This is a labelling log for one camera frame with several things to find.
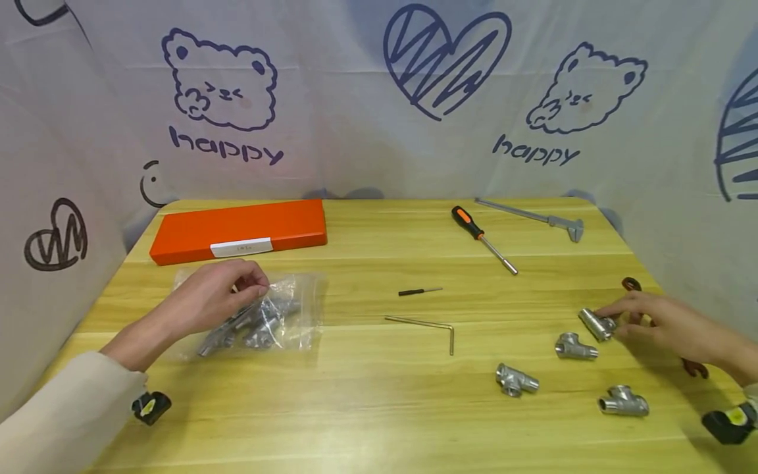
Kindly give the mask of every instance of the orange box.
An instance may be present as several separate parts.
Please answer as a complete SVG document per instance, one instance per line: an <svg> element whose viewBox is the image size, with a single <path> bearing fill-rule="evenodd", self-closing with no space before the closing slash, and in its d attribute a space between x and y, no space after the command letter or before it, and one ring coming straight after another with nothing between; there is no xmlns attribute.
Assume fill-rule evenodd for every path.
<svg viewBox="0 0 758 474"><path fill-rule="evenodd" d="M150 248L158 265L325 245L320 199L181 212L163 218Z"/></svg>

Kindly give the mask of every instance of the small screwdriver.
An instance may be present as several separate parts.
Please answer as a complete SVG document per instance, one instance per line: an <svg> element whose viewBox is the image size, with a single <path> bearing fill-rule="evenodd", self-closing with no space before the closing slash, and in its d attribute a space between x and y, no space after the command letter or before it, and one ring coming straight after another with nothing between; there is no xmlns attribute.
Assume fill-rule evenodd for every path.
<svg viewBox="0 0 758 474"><path fill-rule="evenodd" d="M409 294L420 294L420 293L426 293L428 291L439 291L442 290L442 287L439 288L419 288L417 290L404 290L404 291L398 291L397 296L399 297L407 297Z"/></svg>
<svg viewBox="0 0 758 474"><path fill-rule="evenodd" d="M518 270L516 270L516 267L513 266L513 264L509 262L506 257L500 254L500 252L498 252L497 249L492 246L490 241L484 237L484 231L482 231L479 226L474 223L474 219L471 217L471 214L466 212L466 210L461 206L454 207L452 213L453 219L458 222L459 226L466 229L474 239L481 241L488 249L490 249L490 252L492 252L495 257L497 257L497 259L500 260L503 265L505 265L506 268L511 271L511 273L518 275Z"/></svg>

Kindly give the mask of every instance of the plastic bag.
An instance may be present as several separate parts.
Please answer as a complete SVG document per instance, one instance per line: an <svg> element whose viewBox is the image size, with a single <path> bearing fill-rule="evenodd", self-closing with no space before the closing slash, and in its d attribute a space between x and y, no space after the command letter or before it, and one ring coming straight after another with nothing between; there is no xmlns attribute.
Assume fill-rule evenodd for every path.
<svg viewBox="0 0 758 474"><path fill-rule="evenodd" d="M194 268L180 268L179 287ZM310 350L321 327L325 280L315 273L269 275L271 286L262 298L240 309L222 325L187 337L171 351L182 360L219 352L250 350Z"/></svg>

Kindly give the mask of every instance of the sleeve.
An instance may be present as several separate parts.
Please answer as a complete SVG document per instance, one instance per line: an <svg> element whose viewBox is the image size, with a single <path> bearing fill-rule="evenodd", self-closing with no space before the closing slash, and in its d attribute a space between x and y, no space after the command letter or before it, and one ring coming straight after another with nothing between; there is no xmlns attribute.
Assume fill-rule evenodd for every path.
<svg viewBox="0 0 758 474"><path fill-rule="evenodd" d="M748 385L742 389L742 392L745 394L747 402L752 405L753 409L758 413L758 384Z"/></svg>
<svg viewBox="0 0 758 474"><path fill-rule="evenodd" d="M75 357L0 424L0 472L81 472L124 426L146 382L99 352Z"/></svg>

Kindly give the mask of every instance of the vernier caliper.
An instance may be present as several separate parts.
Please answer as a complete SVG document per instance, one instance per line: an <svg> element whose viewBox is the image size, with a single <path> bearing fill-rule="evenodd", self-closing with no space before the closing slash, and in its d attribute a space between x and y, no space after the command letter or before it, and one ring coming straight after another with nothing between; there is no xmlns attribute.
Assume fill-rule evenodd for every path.
<svg viewBox="0 0 758 474"><path fill-rule="evenodd" d="M569 219L556 217L555 215L535 214L533 212L522 211L521 209L517 209L515 207L505 206L503 204L485 201L484 199L479 198L474 199L474 202L483 206L491 207L493 209L499 209L501 211L510 212L511 214L520 215L521 217L528 217L530 219L534 219L535 221L545 222L550 227L559 227L561 229L566 229L568 231L568 238L570 238L572 242L578 242L581 239L581 235L584 233L584 222L582 222L581 219L571 221Z"/></svg>

